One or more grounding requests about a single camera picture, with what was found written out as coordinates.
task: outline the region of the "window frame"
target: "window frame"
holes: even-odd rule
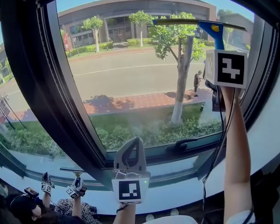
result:
[[[110,168],[112,168],[112,158],[115,152],[106,152],[102,147],[86,110],[81,106],[83,103],[80,96],[77,96],[77,88],[73,77],[70,75],[69,66],[60,65],[61,61],[63,64],[68,64],[68,61],[62,45],[57,11],[54,10],[56,13],[51,14],[47,7],[49,2],[54,0],[37,1],[39,3],[37,3],[36,8],[35,0],[1,0],[2,35],[14,77],[31,110],[54,141],[77,165],[97,180],[98,186],[104,186],[104,189],[112,189]],[[255,77],[253,77],[252,81],[253,84],[257,84],[257,81],[261,84],[255,90],[251,82],[242,101],[242,105],[246,105],[250,112],[247,120],[251,124],[257,117],[256,108],[262,107],[261,105],[264,102],[261,103],[261,101],[265,101],[269,96],[268,84],[271,81],[274,82],[274,77],[278,75],[278,67],[280,67],[280,24],[278,31],[274,29],[277,28],[277,22],[280,22],[280,3],[276,0],[269,0],[272,3],[270,12],[263,13],[260,8],[267,7],[267,4],[259,1],[253,1],[251,4],[247,4],[245,0],[234,1],[241,1],[240,4],[245,4],[247,8],[253,10],[253,12],[256,11],[257,15],[262,18],[267,18],[267,14],[279,9],[278,13],[269,21],[273,26],[271,32],[269,31],[270,25],[265,22],[260,55],[255,58],[258,60],[255,72],[257,71],[259,74],[257,73],[255,76],[257,79],[254,80]],[[16,4],[16,6],[10,7],[8,4]],[[17,52],[14,51],[14,45],[9,37],[18,41]],[[37,96],[37,99],[33,99],[32,93]],[[252,103],[251,99],[254,99],[253,94],[255,93],[257,93],[257,102]],[[167,147],[172,147],[174,144],[147,148],[147,164],[171,162],[203,154],[218,146],[219,136],[220,133],[201,137],[197,143],[203,142],[205,145],[191,148],[190,146],[193,143],[190,143],[187,145],[185,152],[168,154],[166,159],[164,159],[164,154],[166,154]],[[212,159],[212,155],[202,155],[199,159],[201,166],[198,167],[197,171],[185,176],[187,178],[203,176],[209,168],[208,161],[210,159]],[[25,172],[26,176],[38,180],[40,178],[39,173],[26,170],[24,167],[21,171]],[[54,177],[54,179],[60,184],[66,183],[66,185],[70,181],[60,177]],[[162,185],[162,183],[168,184],[168,178],[164,179],[166,179],[164,182],[158,181],[159,185]],[[179,179],[173,177],[172,180],[176,182]]]

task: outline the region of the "asphalt street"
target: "asphalt street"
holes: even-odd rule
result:
[[[122,97],[176,91],[177,62],[168,54],[163,61],[154,51],[103,56],[71,62],[70,68],[83,101],[106,95]],[[189,68],[187,89],[193,89],[194,75],[204,69],[203,59],[193,61]],[[0,86],[9,104],[16,111],[29,109],[16,81]]]

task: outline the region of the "person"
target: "person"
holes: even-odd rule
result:
[[[54,188],[48,173],[43,175],[42,184]],[[22,224],[84,224],[84,221],[81,219],[82,194],[78,193],[77,197],[74,199],[72,216],[67,217],[50,208],[50,191],[44,191],[42,200],[38,197],[32,198],[30,195],[8,195],[6,197],[8,209]]]
[[[226,122],[228,122],[232,105],[233,88],[221,87],[221,90],[226,108]],[[242,224],[250,217],[247,224],[251,224],[255,222],[255,215],[250,215],[252,210],[250,187],[251,159],[247,132],[238,94],[239,92],[237,91],[233,116],[227,133],[224,181],[224,223]],[[124,209],[122,207],[123,205],[120,205],[113,224],[134,224],[136,205],[128,205]],[[161,223],[158,220],[159,219],[152,220],[147,223]]]
[[[198,97],[197,95],[197,89],[198,89],[198,86],[202,80],[202,78],[200,78],[200,75],[202,74],[202,71],[198,71],[198,73],[195,74],[194,76],[194,97]]]

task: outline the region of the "patterned clothing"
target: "patterned clothing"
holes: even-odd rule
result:
[[[60,199],[55,207],[55,212],[70,217],[73,211],[73,199]],[[97,220],[98,211],[96,207],[92,207],[87,203],[81,203],[82,220],[86,224],[102,224]]]

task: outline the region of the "white sleeve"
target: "white sleeve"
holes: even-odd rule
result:
[[[249,214],[250,214],[250,210],[241,211],[241,212],[233,215],[232,217],[230,217],[227,220],[226,224],[243,224],[243,222],[246,220],[246,218],[249,216]],[[254,223],[254,222],[255,222],[255,215],[253,213],[253,215],[251,216],[251,218],[247,222],[247,224]]]

